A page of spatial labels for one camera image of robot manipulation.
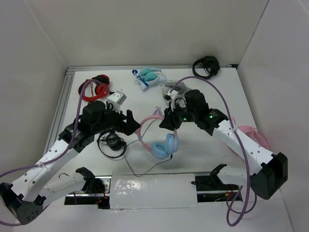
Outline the blue pink cat-ear headphones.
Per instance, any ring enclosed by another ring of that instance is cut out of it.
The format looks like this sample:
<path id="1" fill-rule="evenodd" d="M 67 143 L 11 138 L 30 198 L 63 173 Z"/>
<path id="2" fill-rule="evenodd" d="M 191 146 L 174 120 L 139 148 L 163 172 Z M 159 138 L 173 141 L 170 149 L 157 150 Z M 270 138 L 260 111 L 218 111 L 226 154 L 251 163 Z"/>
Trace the blue pink cat-ear headphones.
<path id="1" fill-rule="evenodd" d="M 165 142 L 154 142 L 151 146 L 148 146 L 143 140 L 143 136 L 141 135 L 141 128 L 145 122 L 150 119 L 160 119 L 163 120 L 164 116 L 160 107 L 156 107 L 155 111 L 152 115 L 143 119 L 140 123 L 140 127 L 135 131 L 137 135 L 138 141 L 141 143 L 142 147 L 150 152 L 153 156 L 158 159 L 166 159 L 169 156 L 172 156 L 175 152 L 178 151 L 179 148 L 179 138 L 177 130 L 174 130 L 173 133 L 168 133 L 166 135 Z"/>

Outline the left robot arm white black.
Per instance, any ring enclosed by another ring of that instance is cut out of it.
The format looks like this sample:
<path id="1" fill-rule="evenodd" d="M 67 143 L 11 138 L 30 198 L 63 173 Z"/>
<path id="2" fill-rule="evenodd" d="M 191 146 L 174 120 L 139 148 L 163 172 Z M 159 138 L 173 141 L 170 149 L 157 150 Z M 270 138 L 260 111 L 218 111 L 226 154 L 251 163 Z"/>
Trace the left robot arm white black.
<path id="1" fill-rule="evenodd" d="M 108 129 L 132 135 L 139 127 L 131 110 L 124 114 L 115 111 L 111 103 L 89 103 L 60 133 L 50 150 L 36 164 L 25 167 L 27 172 L 24 175 L 10 184 L 1 183 L 1 201 L 19 225 L 27 225 L 52 202 L 68 193 L 94 193 L 96 186 L 103 187 L 103 183 L 85 167 L 76 169 L 64 179 L 53 183 L 50 180 L 66 163 L 93 143 L 95 135 Z"/>

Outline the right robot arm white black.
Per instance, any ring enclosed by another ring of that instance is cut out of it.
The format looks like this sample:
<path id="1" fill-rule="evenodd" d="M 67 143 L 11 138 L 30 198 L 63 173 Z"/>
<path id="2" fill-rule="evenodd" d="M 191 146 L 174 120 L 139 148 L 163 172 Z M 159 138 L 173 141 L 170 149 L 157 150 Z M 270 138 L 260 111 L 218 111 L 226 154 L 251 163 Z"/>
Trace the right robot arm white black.
<path id="1" fill-rule="evenodd" d="M 160 127 L 177 130 L 182 123 L 194 122 L 198 128 L 207 132 L 248 162 L 250 187 L 264 200 L 273 194 L 288 179 L 288 159 L 283 153 L 274 154 L 263 148 L 243 133 L 228 117 L 218 109 L 210 108 L 204 95 L 197 89 L 184 94 L 185 106 L 181 107 L 177 91 L 164 95 L 169 106 L 164 110 L 164 119 Z"/>

